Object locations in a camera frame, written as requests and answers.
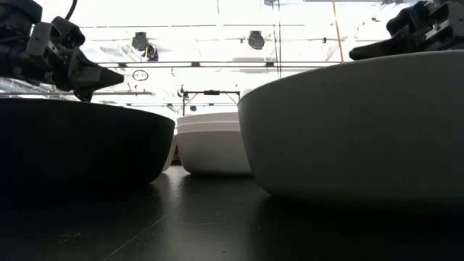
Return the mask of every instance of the black floor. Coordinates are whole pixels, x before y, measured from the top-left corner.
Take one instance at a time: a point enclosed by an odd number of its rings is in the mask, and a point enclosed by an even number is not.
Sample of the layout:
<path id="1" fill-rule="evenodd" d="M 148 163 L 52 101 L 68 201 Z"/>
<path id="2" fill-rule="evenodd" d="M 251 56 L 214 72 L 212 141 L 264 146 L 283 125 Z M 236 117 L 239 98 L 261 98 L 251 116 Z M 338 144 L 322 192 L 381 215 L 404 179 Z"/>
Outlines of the black floor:
<path id="1" fill-rule="evenodd" d="M 338 210 L 171 167 L 130 192 L 2 200 L 0 260 L 462 260 L 464 215 Z"/>

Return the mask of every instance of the white bowl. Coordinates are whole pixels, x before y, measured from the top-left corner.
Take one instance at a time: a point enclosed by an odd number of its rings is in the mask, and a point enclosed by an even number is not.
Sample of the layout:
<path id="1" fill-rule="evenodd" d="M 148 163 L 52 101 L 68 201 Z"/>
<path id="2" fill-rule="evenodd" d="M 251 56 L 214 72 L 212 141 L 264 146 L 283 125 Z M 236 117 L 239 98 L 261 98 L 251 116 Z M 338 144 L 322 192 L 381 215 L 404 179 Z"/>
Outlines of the white bowl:
<path id="1" fill-rule="evenodd" d="M 177 138 L 176 135 L 173 136 L 173 142 L 171 143 L 171 148 L 169 150 L 169 155 L 167 156 L 167 160 L 165 166 L 162 168 L 162 173 L 165 172 L 173 163 L 173 158 L 175 154 L 175 148 L 177 147 Z"/>
<path id="2" fill-rule="evenodd" d="M 238 120 L 221 122 L 219 115 L 226 120 L 238 119 L 236 112 L 178 119 L 182 166 L 192 174 L 251 175 Z"/>
<path id="3" fill-rule="evenodd" d="M 256 181 L 311 202 L 463 202 L 463 60 L 367 59 L 251 91 L 239 116 Z"/>
<path id="4" fill-rule="evenodd" d="M 203 115 L 192 115 L 180 117 L 177 119 L 177 125 L 189 123 L 214 123 L 214 122 L 238 122 L 239 114 L 237 112 L 208 113 Z"/>

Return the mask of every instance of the ceiling lamp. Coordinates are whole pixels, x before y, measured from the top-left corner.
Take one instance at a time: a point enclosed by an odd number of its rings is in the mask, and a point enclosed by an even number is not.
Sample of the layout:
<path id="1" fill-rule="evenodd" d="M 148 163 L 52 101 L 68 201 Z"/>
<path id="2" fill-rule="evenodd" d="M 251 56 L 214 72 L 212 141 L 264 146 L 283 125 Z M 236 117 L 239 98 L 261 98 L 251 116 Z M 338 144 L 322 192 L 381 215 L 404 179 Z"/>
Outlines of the ceiling lamp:
<path id="1" fill-rule="evenodd" d="M 278 4 L 278 1 L 277 0 L 264 0 L 264 4 L 271 7 L 274 4 Z"/>
<path id="2" fill-rule="evenodd" d="M 146 32 L 137 32 L 136 36 L 132 38 L 132 47 L 137 51 L 145 51 L 147 45 Z"/>
<path id="3" fill-rule="evenodd" d="M 255 50 L 262 50 L 264 47 L 264 38 L 261 31 L 251 31 L 248 37 L 248 44 Z"/>

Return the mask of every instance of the ceiling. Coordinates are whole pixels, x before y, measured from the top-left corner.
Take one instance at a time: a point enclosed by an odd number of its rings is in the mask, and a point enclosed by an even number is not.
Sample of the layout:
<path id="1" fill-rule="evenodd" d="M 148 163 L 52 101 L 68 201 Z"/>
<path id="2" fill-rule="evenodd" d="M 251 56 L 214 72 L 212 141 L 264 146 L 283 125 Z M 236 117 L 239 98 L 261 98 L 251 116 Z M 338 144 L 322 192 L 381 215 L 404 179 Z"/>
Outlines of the ceiling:
<path id="1" fill-rule="evenodd" d="M 71 0 L 37 0 L 44 8 L 43 21 L 64 17 Z M 176 62 L 308 62 L 307 66 L 327 66 L 342 61 L 334 10 L 330 1 L 282 0 L 280 8 L 270 0 L 79 0 L 71 21 L 86 36 L 81 47 L 94 62 L 139 62 L 131 50 L 135 32 L 147 32 L 147 38 L 159 51 L 159 64 L 143 68 L 148 80 L 136 81 L 133 72 L 140 68 L 116 69 L 126 75 L 124 84 L 102 91 L 149 92 L 152 95 L 95 96 L 95 102 L 157 112 L 168 117 L 181 113 L 182 86 L 188 91 L 240 91 L 277 80 L 275 68 L 176 67 Z M 343 60 L 350 61 L 349 50 L 389 38 L 386 23 L 409 4 L 382 4 L 374 1 L 337 2 L 336 14 Z M 263 50 L 247 44 L 251 30 L 259 30 L 265 39 Z M 281 77 L 309 67 L 282 68 Z M 234 111 L 235 95 L 191 98 L 196 106 L 187 114 Z M 202 106 L 202 104 L 222 106 Z"/>

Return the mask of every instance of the bowl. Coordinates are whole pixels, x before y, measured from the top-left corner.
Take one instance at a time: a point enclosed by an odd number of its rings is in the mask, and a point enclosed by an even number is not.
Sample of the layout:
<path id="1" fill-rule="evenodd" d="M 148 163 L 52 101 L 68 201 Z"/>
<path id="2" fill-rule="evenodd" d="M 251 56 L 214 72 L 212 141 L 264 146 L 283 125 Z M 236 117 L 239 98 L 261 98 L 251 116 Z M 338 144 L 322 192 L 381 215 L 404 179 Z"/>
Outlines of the bowl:
<path id="1" fill-rule="evenodd" d="M 194 175 L 251 175 L 236 112 L 186 118 L 178 119 L 177 135 L 186 171 Z"/>
<path id="2" fill-rule="evenodd" d="M 246 154 L 272 195 L 307 200 L 464 198 L 464 51 L 324 67 L 239 102 Z"/>
<path id="3" fill-rule="evenodd" d="M 165 166 L 162 168 L 162 173 L 165 172 L 170 166 L 171 166 L 171 163 L 173 163 L 173 159 L 174 159 L 174 154 L 175 154 L 175 148 L 177 147 L 177 138 L 174 134 L 173 136 L 173 142 L 171 143 L 171 147 L 169 149 L 169 154 L 167 155 L 167 160 L 166 160 L 166 163 L 165 163 Z"/>
<path id="4" fill-rule="evenodd" d="M 141 110 L 0 99 L 2 187 L 137 185 L 166 162 L 174 121 Z"/>

